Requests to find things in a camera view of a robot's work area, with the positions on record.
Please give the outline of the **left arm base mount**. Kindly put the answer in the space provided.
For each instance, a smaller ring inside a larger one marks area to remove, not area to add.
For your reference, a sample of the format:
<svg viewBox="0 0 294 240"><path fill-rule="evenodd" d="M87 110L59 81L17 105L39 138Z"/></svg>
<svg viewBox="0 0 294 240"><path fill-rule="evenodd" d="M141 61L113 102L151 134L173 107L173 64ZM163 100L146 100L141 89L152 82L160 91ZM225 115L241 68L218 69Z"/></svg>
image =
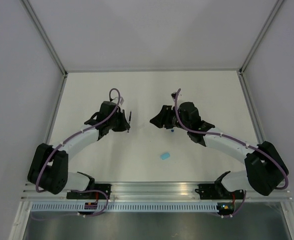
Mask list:
<svg viewBox="0 0 294 240"><path fill-rule="evenodd" d="M69 200L109 200L112 185L109 183L96 183L90 175L82 172L69 172L64 187L68 191Z"/></svg>

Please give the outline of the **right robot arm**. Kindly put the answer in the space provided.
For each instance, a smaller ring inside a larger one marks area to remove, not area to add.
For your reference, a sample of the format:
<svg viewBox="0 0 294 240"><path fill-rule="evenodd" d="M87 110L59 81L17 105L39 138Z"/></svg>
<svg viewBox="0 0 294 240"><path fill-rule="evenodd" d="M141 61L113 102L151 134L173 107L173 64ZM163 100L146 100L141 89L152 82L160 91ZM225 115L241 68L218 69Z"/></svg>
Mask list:
<svg viewBox="0 0 294 240"><path fill-rule="evenodd" d="M272 143L264 141L255 145L227 137L215 125L201 119L192 102L183 102L178 107L163 105L150 123L159 129L184 129L194 143L221 151L245 166L244 171L227 171L215 180L214 191L219 198L227 198L232 192L240 190L254 190L268 196L279 189L279 184L289 174Z"/></svg>

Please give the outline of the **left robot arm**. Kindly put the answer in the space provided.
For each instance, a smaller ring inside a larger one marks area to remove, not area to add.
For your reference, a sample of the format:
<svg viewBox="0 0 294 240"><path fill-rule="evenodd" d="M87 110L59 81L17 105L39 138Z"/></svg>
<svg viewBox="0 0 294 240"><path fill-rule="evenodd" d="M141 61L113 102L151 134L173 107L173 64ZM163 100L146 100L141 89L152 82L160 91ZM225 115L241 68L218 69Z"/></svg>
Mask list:
<svg viewBox="0 0 294 240"><path fill-rule="evenodd" d="M83 172L70 172L69 161L110 131L126 132L129 129L125 110L119 104L104 101L79 131L56 145L41 143L36 148L27 180L35 185L38 193L56 195L66 190L80 194L84 199L92 198L95 179Z"/></svg>

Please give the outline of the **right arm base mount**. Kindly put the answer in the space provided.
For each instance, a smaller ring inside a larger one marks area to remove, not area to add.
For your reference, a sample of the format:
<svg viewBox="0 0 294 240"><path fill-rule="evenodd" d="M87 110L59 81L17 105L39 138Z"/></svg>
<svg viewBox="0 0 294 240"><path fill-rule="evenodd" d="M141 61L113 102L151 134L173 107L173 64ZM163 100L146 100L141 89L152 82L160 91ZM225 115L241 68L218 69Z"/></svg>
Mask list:
<svg viewBox="0 0 294 240"><path fill-rule="evenodd" d="M243 190L228 191L222 185L222 179L227 176L230 171L220 175L213 183L200 183L195 193L200 196L201 200L242 200L244 198Z"/></svg>

